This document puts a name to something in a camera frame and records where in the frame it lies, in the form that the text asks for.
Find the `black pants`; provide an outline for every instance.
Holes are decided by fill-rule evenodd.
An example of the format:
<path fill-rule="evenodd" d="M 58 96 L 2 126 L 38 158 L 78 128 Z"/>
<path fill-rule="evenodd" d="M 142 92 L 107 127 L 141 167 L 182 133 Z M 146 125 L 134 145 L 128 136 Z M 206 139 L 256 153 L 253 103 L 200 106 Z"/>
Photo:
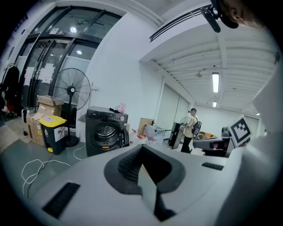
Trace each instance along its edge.
<path fill-rule="evenodd" d="M 181 152 L 191 153 L 191 150 L 189 148 L 191 139 L 192 139 L 191 137 L 186 137 L 186 136 L 184 137 L 184 143 L 183 143 Z"/>

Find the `white cable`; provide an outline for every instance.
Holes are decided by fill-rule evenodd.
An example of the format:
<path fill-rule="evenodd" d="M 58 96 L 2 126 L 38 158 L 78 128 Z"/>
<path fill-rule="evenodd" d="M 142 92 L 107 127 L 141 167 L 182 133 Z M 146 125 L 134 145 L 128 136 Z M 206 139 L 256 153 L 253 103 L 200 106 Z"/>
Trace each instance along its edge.
<path fill-rule="evenodd" d="M 81 159 L 81 158 L 78 158 L 78 157 L 75 155 L 75 151 L 78 151 L 78 150 L 80 150 L 80 149 L 85 148 L 85 143 L 86 143 L 86 140 L 85 140 L 85 133 L 84 133 L 84 146 L 81 147 L 81 148 L 79 148 L 79 149 L 74 150 L 74 152 L 73 152 L 74 157 L 75 157 L 76 159 L 78 159 L 78 160 L 82 160 L 82 159 Z"/>
<path fill-rule="evenodd" d="M 35 161 L 40 161 L 40 160 L 39 160 L 39 159 L 35 159 L 35 160 L 33 160 L 33 161 L 30 161 L 30 162 L 28 162 L 28 163 L 23 167 L 23 170 L 22 170 L 22 178 L 23 178 L 23 180 L 25 181 L 24 184 L 23 184 L 23 195 L 25 195 L 25 192 L 24 192 L 24 186 L 25 186 L 25 184 L 26 184 L 26 183 L 27 183 L 27 184 L 32 184 L 32 183 L 34 182 L 34 180 L 35 180 L 36 177 L 38 176 L 38 173 L 39 173 L 41 167 L 42 167 L 42 166 L 45 167 L 45 165 L 44 165 L 45 163 L 47 164 L 48 162 L 59 162 L 59 163 L 63 163 L 63 164 L 66 164 L 66 165 L 68 165 L 68 166 L 71 166 L 71 165 L 69 165 L 68 163 L 60 162 L 60 161 L 58 161 L 58 160 L 50 160 L 50 161 L 45 161 L 45 162 L 40 161 L 40 162 L 41 162 L 41 165 L 40 165 L 40 167 L 39 167 L 37 173 L 35 173 L 35 174 L 33 174 L 33 175 L 30 175 L 27 179 L 25 179 L 25 178 L 23 177 L 23 171 L 24 171 L 24 169 L 26 168 L 26 166 L 27 166 L 29 163 L 32 163 L 32 162 L 35 162 Z M 35 176 L 34 179 L 33 179 L 31 182 L 28 182 L 28 179 L 30 179 L 30 178 L 33 177 L 33 176 Z"/>

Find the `fan base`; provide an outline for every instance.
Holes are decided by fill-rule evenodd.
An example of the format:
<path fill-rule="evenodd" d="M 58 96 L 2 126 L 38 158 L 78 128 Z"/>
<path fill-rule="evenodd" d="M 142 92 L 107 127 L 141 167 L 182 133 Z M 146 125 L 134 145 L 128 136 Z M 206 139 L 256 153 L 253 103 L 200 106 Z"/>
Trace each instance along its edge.
<path fill-rule="evenodd" d="M 73 147 L 79 143 L 79 138 L 76 136 L 66 137 L 65 145 L 66 147 Z"/>

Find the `gray floor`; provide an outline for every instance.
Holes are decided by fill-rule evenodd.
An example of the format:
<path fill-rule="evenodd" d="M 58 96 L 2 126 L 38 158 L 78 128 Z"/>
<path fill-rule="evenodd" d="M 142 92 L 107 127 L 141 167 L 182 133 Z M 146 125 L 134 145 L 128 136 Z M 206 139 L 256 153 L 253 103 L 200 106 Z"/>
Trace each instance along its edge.
<path fill-rule="evenodd" d="M 58 160 L 73 165 L 79 161 L 73 156 L 73 151 L 83 146 L 84 143 L 79 143 L 74 147 L 68 147 L 59 155 L 53 156 L 51 160 Z M 24 180 L 21 173 L 25 164 L 35 159 L 40 159 L 44 162 L 51 156 L 52 154 L 44 147 L 32 142 L 26 144 L 21 140 L 17 140 L 2 152 L 0 155 L 0 162 L 15 192 L 19 195 L 23 195 L 22 187 Z M 83 148 L 76 151 L 76 156 L 81 159 L 86 158 L 86 149 Z M 36 173 L 40 165 L 41 163 L 39 161 L 30 163 L 26 166 L 23 176 L 27 178 Z M 58 162 L 49 162 L 48 166 L 40 171 L 40 174 L 33 182 L 29 192 L 30 197 L 32 197 L 48 180 L 66 170 L 68 167 L 69 166 Z M 24 188 L 25 196 L 27 196 L 27 188 L 28 184 L 26 184 Z"/>

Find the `washing machine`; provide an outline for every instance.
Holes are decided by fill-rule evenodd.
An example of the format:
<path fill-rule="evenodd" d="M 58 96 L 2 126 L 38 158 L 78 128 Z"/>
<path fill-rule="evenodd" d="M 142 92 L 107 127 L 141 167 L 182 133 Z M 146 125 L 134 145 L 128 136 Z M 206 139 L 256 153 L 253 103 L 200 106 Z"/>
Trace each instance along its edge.
<path fill-rule="evenodd" d="M 116 113 L 108 108 L 89 108 L 85 126 L 87 156 L 129 146 L 127 122 L 127 114 Z"/>

